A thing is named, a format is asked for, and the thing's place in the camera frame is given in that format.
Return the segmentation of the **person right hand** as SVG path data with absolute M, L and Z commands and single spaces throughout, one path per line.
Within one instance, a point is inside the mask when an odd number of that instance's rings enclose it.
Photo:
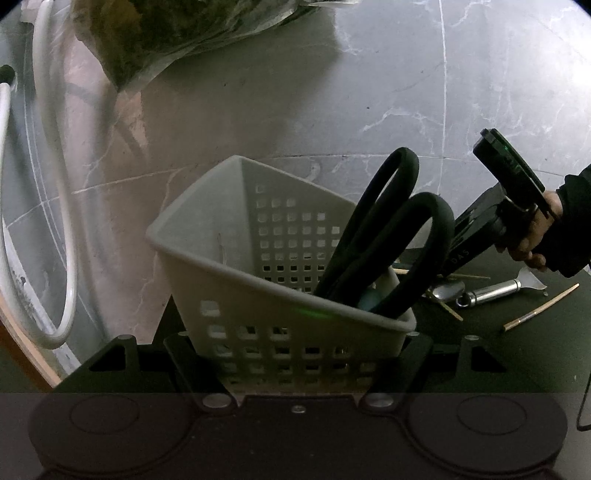
M 563 206 L 556 191 L 546 191 L 543 194 L 546 202 L 551 208 L 552 214 L 546 217 L 543 213 L 537 212 L 526 231 L 526 235 L 517 243 L 511 256 L 516 261 L 524 262 L 529 268 L 546 271 L 547 258 L 542 253 L 535 253 L 534 250 L 542 243 L 544 236 L 550 231 L 553 224 L 563 216 Z

